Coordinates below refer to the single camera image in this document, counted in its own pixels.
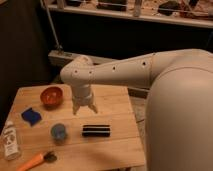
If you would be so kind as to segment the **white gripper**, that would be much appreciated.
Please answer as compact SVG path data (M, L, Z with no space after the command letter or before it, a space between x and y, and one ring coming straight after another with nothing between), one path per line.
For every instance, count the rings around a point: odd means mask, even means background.
M89 84L73 86L71 90L74 115L77 115L80 106L89 106L93 112L98 113L96 105L93 104L93 92Z

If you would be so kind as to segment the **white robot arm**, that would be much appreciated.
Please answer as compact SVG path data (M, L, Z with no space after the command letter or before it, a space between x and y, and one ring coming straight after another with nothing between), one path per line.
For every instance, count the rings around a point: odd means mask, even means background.
M99 65L81 55L60 76L74 111L95 107L93 84L147 88L147 171L213 171L213 53L172 50Z

